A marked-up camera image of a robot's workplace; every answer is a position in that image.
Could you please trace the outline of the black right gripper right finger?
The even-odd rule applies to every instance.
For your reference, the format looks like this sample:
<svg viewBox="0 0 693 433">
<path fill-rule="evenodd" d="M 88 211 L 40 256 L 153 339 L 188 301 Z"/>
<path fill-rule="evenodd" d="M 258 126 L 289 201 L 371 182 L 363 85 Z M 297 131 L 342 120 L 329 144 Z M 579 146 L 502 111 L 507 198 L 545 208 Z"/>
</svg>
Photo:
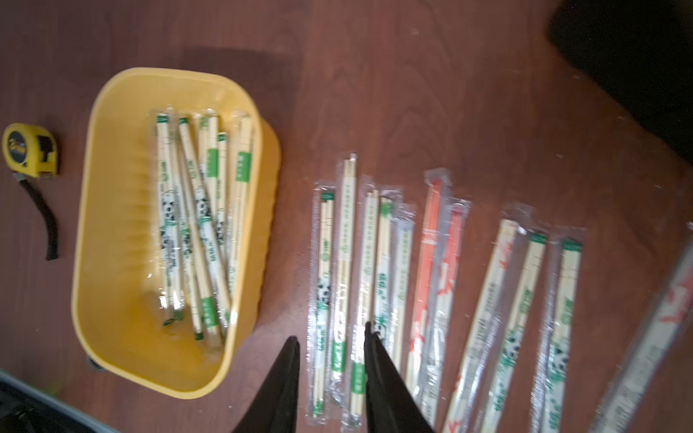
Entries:
<svg viewBox="0 0 693 433">
<path fill-rule="evenodd" d="M 365 327 L 364 352 L 367 431 L 433 433 L 370 322 Z"/>
</svg>

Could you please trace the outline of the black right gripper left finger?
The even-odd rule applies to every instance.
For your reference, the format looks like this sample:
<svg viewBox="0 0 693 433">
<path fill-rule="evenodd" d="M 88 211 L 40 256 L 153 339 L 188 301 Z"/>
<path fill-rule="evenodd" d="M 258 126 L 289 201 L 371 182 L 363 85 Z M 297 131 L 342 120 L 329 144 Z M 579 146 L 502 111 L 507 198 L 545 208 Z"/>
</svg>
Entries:
<svg viewBox="0 0 693 433">
<path fill-rule="evenodd" d="M 300 374 L 301 346 L 297 337 L 291 336 L 233 432 L 295 432 Z"/>
</svg>

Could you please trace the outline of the green tip chopsticks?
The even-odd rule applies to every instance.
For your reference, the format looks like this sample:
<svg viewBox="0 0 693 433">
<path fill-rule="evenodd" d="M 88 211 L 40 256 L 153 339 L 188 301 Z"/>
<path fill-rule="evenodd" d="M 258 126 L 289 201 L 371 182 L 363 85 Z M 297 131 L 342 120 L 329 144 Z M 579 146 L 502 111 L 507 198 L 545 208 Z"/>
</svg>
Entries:
<svg viewBox="0 0 693 433">
<path fill-rule="evenodd" d="M 401 203 L 401 189 L 386 188 L 380 191 L 372 332 L 382 341 L 386 338 L 389 322 L 388 296 L 391 284 L 393 216 Z"/>
</svg>

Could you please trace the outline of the red bamboo print chopsticks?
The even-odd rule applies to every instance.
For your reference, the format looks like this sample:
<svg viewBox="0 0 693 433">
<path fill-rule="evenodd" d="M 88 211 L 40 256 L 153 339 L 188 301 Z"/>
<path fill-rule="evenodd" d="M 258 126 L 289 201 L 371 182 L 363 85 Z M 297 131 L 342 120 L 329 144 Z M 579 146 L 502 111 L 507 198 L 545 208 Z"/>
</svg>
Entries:
<svg viewBox="0 0 693 433">
<path fill-rule="evenodd" d="M 458 265 L 463 233 L 471 203 L 462 198 L 450 198 L 444 207 L 445 234 L 437 254 L 433 273 L 429 326 L 423 351 L 423 370 L 417 397 L 423 418 L 434 427 L 440 400 L 440 388 L 445 364 L 447 337 L 452 306 L 457 287 Z"/>
</svg>

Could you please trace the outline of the white sleeve chopsticks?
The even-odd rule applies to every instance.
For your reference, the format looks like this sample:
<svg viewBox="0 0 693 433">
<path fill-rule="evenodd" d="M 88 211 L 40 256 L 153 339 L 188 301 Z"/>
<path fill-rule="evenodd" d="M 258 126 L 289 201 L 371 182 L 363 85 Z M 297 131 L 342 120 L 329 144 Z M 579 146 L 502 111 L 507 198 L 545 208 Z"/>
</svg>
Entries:
<svg viewBox="0 0 693 433">
<path fill-rule="evenodd" d="M 357 154 L 341 162 L 335 219 L 335 275 L 333 277 L 332 324 L 328 396 L 337 405 L 344 403 L 344 379 L 348 348 L 348 309 L 353 260 L 354 218 L 357 195 Z"/>
</svg>

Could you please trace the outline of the long plain chopsticks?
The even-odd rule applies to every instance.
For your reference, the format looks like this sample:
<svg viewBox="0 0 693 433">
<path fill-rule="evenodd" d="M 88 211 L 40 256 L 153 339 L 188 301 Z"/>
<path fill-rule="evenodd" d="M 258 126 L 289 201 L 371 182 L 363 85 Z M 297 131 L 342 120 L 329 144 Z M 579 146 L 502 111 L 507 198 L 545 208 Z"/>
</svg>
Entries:
<svg viewBox="0 0 693 433">
<path fill-rule="evenodd" d="M 485 279 L 478 297 L 467 343 L 458 371 L 449 409 L 444 421 L 445 432 L 465 432 L 472 399 L 475 376 L 482 362 L 485 345 L 491 331 L 491 321 L 504 288 L 505 274 L 514 254 L 516 238 L 532 216 L 533 207 L 514 202 L 502 213 L 492 254 L 487 264 Z"/>
</svg>

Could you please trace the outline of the red striped chopsticks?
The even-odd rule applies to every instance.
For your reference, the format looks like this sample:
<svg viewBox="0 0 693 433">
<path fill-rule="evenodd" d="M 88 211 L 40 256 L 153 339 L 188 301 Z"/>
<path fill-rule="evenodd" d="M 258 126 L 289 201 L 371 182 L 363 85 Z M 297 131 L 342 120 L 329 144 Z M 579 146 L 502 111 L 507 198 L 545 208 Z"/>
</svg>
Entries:
<svg viewBox="0 0 693 433">
<path fill-rule="evenodd" d="M 420 370 L 422 369 L 422 353 L 431 278 L 440 232 L 440 212 L 450 187 L 449 170 L 446 168 L 426 171 L 424 178 L 428 185 L 428 192 L 422 220 L 422 235 L 420 236 L 419 262 L 405 374 L 405 384 L 413 398 L 416 398 L 419 388 Z"/>
</svg>

